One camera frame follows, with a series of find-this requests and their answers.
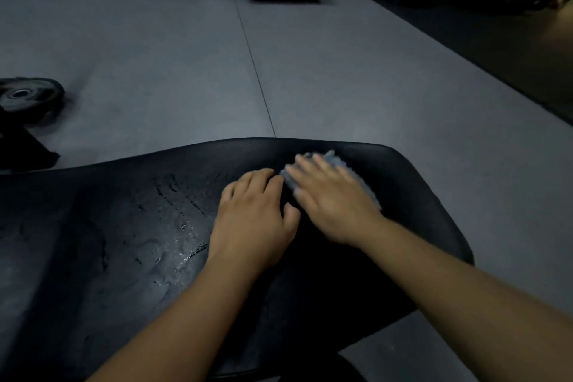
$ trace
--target person's left arm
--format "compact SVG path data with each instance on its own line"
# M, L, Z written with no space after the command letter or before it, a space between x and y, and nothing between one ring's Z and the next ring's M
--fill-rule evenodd
M223 191L209 256L193 285L113 355L88 382L199 382L257 277L295 237L300 212L280 212L283 178L272 169L243 175Z

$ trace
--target person's right arm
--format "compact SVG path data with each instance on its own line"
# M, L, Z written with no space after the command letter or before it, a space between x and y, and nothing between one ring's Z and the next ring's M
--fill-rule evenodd
M362 249L416 303L482 382L573 380L573 319L459 261L380 214L321 156L287 167L298 203L327 237Z

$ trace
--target person's left hand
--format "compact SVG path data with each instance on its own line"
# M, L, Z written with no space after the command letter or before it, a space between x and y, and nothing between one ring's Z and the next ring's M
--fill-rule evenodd
M282 176L272 169L244 174L221 195L207 262L239 262L257 273L274 266L295 238L300 212L289 203L280 211Z

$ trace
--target gray cloth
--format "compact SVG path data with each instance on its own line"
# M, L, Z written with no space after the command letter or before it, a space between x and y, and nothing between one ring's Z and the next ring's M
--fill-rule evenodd
M304 154L304 156L306 158L311 158L312 154L314 154L314 153L306 153L306 154ZM382 209L382 207L380 206L380 203L378 202L378 199L376 198L376 195L374 195L374 192L372 191L372 189L370 189L370 187L364 182L364 180L362 180L362 178L358 174L356 174L352 170L352 168L348 167L348 165L346 164L346 162L344 160L342 160L340 157L338 157L337 155L334 154L334 150L330 150L328 153L323 155L323 159L325 161L327 161L327 163L329 163L332 167L345 167L347 169L347 171L350 173L350 175L353 176L354 179L358 183L360 183L360 185L362 186L362 189L364 189L366 191L366 193L368 193L368 195L370 195L372 200L376 203L376 206L378 206L378 210ZM294 166L296 168L300 169L298 164L295 163ZM295 189L297 189L297 187L298 187L297 183L288 174L286 169L283 169L280 172L280 175L282 175L284 177L286 185L289 187L290 190L294 191Z

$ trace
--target weight plate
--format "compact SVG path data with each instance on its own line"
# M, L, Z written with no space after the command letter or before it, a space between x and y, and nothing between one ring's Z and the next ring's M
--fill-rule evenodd
M60 83L50 79L3 79L0 80L0 106L11 113L25 112L35 107L57 103L64 95Z

